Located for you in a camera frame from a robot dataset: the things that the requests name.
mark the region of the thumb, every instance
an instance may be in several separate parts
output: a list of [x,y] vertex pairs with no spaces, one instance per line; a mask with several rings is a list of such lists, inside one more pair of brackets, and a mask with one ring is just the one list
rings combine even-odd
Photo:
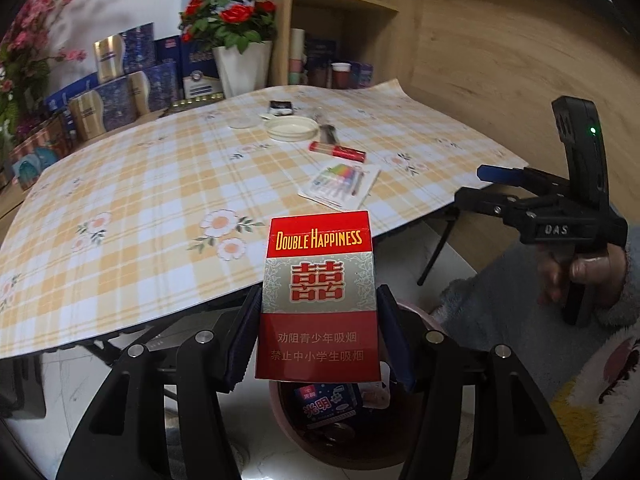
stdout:
[[569,269],[571,281],[585,285],[597,285],[611,277],[611,262],[606,256],[582,256],[571,263]]

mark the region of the white flower pot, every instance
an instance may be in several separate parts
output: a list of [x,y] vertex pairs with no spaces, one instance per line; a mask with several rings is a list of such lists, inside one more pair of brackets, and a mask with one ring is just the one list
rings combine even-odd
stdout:
[[213,56],[226,98],[259,90],[267,85],[271,41],[249,43],[242,54],[236,46],[217,46],[213,49]]

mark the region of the wooden cabinet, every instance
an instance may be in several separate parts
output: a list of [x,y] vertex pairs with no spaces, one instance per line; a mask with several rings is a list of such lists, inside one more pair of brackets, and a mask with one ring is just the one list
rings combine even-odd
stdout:
[[278,37],[271,59],[270,84],[286,85],[289,35],[303,28],[310,35],[337,42],[338,56],[371,63],[374,83],[408,81],[410,31],[419,23],[420,0],[273,0]]

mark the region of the white wall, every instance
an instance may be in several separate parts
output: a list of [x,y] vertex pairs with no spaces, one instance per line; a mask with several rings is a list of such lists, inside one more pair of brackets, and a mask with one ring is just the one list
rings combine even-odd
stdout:
[[50,92],[95,72],[95,41],[149,22],[155,23],[156,40],[178,34],[180,10],[180,0],[74,0],[51,31],[49,44],[53,50],[81,48],[88,56],[82,63],[54,66]]

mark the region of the screw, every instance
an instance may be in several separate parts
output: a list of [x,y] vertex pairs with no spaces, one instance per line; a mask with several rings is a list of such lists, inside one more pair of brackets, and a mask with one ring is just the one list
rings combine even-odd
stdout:
[[200,344],[208,343],[213,339],[213,332],[210,330],[202,330],[196,334],[196,341]]
[[433,343],[434,345],[440,344],[444,341],[442,332],[438,332],[437,330],[430,330],[429,332],[427,332],[425,338],[429,343]]
[[495,354],[498,357],[506,359],[511,355],[511,348],[509,348],[507,345],[498,345],[497,347],[495,347]]
[[140,357],[144,351],[145,347],[142,345],[131,345],[127,350],[127,354],[129,354],[129,357]]

